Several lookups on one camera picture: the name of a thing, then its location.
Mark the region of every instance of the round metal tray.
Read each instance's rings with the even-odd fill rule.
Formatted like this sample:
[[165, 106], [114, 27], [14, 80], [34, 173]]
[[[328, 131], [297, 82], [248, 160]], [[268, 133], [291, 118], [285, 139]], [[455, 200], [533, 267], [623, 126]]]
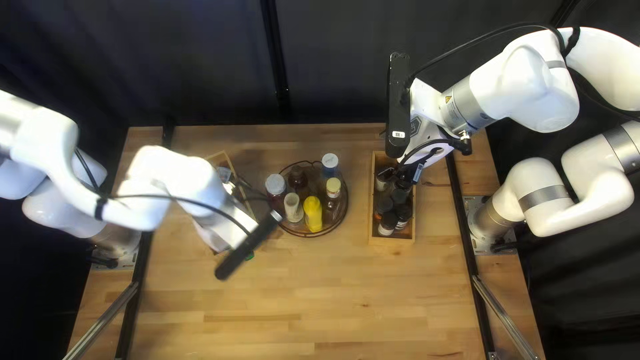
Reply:
[[[305, 172], [309, 183], [311, 195], [318, 196], [320, 198], [320, 201], [323, 201], [326, 190], [325, 184], [322, 183], [322, 163], [320, 161], [303, 160], [290, 164], [280, 171], [280, 175], [282, 175], [285, 180], [289, 178], [289, 171], [294, 165], [302, 167], [303, 171]], [[344, 217], [347, 214], [347, 210], [349, 209], [349, 190], [347, 189], [347, 184], [344, 182], [342, 175], [338, 173], [337, 177], [342, 182], [342, 188], [340, 190], [341, 203], [340, 208], [338, 209], [339, 213], [332, 223], [327, 224], [324, 221], [325, 219], [323, 218], [323, 229], [316, 233], [312, 233], [308, 229], [304, 219], [300, 222], [292, 224], [285, 217], [284, 220], [280, 222], [280, 227], [287, 233], [299, 236], [301, 238], [317, 238], [318, 236], [330, 233], [332, 230], [338, 227], [344, 220]]]

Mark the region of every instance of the yellow bottle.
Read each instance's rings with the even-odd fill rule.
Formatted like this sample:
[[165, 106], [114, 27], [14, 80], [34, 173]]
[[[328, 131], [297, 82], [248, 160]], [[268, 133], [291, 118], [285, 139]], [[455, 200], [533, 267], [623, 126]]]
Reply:
[[305, 222], [312, 233], [322, 230], [322, 205], [320, 199], [315, 196], [307, 197], [303, 205], [305, 209]]

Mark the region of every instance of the blue label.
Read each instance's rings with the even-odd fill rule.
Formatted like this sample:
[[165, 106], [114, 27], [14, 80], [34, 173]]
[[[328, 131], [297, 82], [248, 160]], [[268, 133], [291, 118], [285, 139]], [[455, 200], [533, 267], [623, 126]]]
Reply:
[[413, 175], [413, 182], [415, 184], [417, 184], [418, 180], [420, 179], [420, 175], [422, 174], [422, 168], [424, 168], [424, 164], [418, 165], [418, 168], [415, 169], [415, 175]]

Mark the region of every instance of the blue-lidded jar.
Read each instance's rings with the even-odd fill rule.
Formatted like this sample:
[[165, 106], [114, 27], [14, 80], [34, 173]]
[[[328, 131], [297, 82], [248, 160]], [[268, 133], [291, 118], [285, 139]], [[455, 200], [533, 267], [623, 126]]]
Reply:
[[322, 157], [322, 175], [325, 178], [335, 177], [338, 172], [338, 156], [329, 152]]

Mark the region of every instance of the wooden crate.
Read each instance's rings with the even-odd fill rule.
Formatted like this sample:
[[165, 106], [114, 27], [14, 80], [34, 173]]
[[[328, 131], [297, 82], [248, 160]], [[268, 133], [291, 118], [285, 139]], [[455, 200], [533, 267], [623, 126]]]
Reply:
[[[231, 173], [233, 174], [232, 179], [237, 179], [237, 174], [236, 174], [236, 170], [234, 169], [234, 165], [231, 163], [231, 159], [229, 159], [229, 156], [227, 155], [227, 152], [222, 150], [220, 152], [217, 152], [213, 155], [209, 155], [206, 158], [204, 158], [204, 160], [207, 160], [211, 165], [215, 166], [215, 167], [226, 167], [231, 169]], [[238, 186], [238, 188], [240, 189], [240, 194], [241, 194], [241, 198], [239, 196], [236, 196], [236, 199], [240, 202], [242, 202], [244, 204], [244, 206], [246, 207], [246, 212], [248, 213], [248, 215], [250, 217], [252, 217], [254, 220], [255, 219], [255, 215], [253, 214], [253, 210], [251, 209], [251, 205], [249, 205], [248, 201], [243, 201], [243, 199], [246, 199], [246, 194], [244, 192], [244, 189], [242, 186]]]
[[378, 234], [378, 222], [373, 219], [379, 195], [379, 192], [376, 192], [376, 169], [395, 165], [396, 160], [387, 157], [384, 151], [374, 151], [371, 156], [371, 172], [369, 174], [369, 245], [411, 245], [415, 242], [415, 186], [412, 187], [407, 198], [413, 208], [413, 217], [404, 229], [394, 231], [391, 236], [380, 236]]

